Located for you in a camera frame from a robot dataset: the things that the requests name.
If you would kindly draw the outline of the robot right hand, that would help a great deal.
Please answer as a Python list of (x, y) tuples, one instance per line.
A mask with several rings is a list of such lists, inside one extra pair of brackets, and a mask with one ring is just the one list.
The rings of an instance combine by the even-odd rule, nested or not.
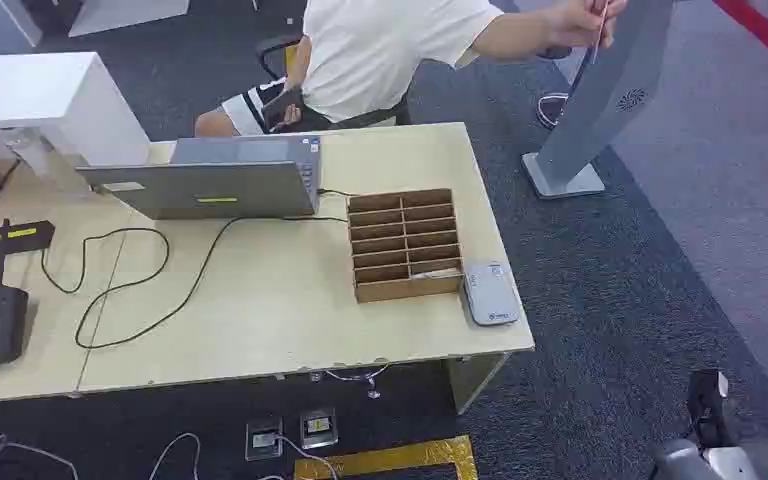
[(710, 471), (694, 442), (676, 439), (654, 450), (649, 479), (707, 479)]

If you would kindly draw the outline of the person's left hand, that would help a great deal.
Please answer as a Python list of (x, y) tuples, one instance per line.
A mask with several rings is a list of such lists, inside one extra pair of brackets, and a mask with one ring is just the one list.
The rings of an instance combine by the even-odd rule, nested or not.
[(550, 46), (609, 48), (614, 43), (616, 17), (628, 2), (561, 1), (545, 13)]

